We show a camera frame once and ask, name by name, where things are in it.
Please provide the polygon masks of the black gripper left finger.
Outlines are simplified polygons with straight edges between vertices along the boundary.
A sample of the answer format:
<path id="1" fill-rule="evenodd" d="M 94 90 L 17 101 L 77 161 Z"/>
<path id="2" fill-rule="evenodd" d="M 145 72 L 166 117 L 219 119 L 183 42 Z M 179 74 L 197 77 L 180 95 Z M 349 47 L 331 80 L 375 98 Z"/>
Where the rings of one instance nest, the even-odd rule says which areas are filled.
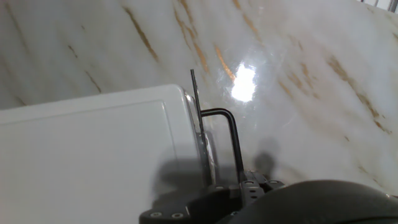
<path id="1" fill-rule="evenodd" d="M 225 223 L 242 208 L 237 185 L 211 185 L 140 214 L 139 224 Z"/>

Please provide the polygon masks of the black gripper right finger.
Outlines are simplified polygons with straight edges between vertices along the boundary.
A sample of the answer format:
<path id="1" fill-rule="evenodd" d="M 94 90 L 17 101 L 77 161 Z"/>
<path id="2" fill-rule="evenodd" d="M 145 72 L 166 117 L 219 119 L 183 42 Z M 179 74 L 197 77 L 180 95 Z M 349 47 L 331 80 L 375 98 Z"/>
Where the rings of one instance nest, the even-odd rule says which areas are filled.
<path id="1" fill-rule="evenodd" d="M 262 174 L 253 171 L 246 171 L 243 174 L 243 181 L 240 182 L 242 205 L 252 204 L 266 193 L 281 189 L 285 184 L 279 180 L 267 180 Z"/>

